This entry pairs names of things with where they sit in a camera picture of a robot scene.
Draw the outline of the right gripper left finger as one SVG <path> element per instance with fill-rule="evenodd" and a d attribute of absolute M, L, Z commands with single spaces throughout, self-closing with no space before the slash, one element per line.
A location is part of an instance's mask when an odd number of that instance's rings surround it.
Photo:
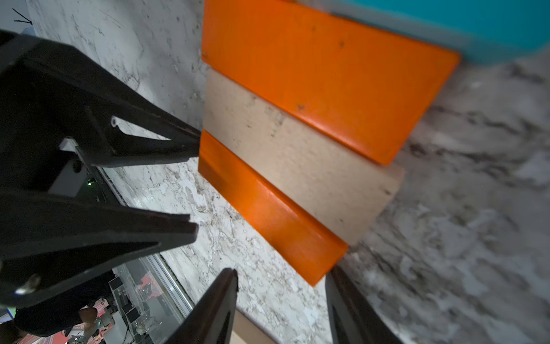
<path fill-rule="evenodd" d="M 166 343 L 229 343 L 238 292 L 237 271 L 232 268 L 223 269 Z"/>

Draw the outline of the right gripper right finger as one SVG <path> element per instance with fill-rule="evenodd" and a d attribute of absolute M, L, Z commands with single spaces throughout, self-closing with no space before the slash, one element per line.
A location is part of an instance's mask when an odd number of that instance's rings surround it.
<path fill-rule="evenodd" d="M 341 267 L 326 275 L 325 289 L 333 343 L 402 343 Z"/>

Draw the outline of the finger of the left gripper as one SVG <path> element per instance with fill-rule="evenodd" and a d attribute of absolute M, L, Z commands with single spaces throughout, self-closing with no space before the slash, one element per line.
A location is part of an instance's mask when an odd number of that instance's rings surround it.
<path fill-rule="evenodd" d="M 36 305 L 125 262 L 193 244 L 185 214 L 1 191 L 1 305 Z"/>
<path fill-rule="evenodd" d="M 201 133 L 68 44 L 1 32 L 1 147 L 72 138 L 93 166 L 185 162 Z"/>

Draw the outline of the orange rectangular block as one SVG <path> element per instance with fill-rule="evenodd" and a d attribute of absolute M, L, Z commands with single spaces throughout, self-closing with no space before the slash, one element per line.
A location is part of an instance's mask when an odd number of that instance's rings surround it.
<path fill-rule="evenodd" d="M 224 76 L 382 165 L 461 60 L 291 1 L 206 1 L 201 54 Z"/>
<path fill-rule="evenodd" d="M 206 130 L 199 173 L 311 286 L 346 254 L 342 239 Z"/>

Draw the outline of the natural wood rectangular block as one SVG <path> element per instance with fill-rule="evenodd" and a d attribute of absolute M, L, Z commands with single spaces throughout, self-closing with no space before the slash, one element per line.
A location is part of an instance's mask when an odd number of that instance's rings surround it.
<path fill-rule="evenodd" d="M 209 70 L 203 128 L 348 245 L 398 193 L 405 176 L 302 123 Z"/>

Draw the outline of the teal triangle block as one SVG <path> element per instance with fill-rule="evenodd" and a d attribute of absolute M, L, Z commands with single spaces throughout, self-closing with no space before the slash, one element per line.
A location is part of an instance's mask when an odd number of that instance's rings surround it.
<path fill-rule="evenodd" d="M 338 17 L 445 47 L 482 65 L 529 56 L 549 43 L 548 1 L 303 1 Z"/>

